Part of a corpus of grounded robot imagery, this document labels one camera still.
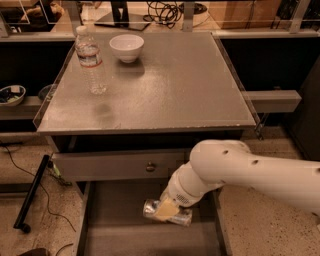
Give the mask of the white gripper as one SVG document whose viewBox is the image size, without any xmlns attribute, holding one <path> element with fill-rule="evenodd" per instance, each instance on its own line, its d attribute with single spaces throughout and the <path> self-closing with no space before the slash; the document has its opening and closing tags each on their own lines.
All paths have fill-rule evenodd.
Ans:
<svg viewBox="0 0 320 256">
<path fill-rule="evenodd" d="M 199 202 L 203 195 L 201 185 L 189 185 L 184 188 L 180 183 L 169 183 L 160 196 L 154 217 L 166 221 L 179 212 L 179 206 L 191 207 Z"/>
</svg>

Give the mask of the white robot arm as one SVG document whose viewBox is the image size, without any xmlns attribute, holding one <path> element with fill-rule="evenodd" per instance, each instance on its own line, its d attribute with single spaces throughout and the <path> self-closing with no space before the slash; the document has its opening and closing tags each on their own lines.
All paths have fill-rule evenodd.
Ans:
<svg viewBox="0 0 320 256">
<path fill-rule="evenodd" d="M 155 218 L 167 221 L 182 207 L 199 202 L 209 191 L 240 185 L 320 214 L 320 163 L 253 154 L 237 140 L 204 140 L 190 152 L 189 161 L 171 176 L 160 197 Z"/>
</svg>

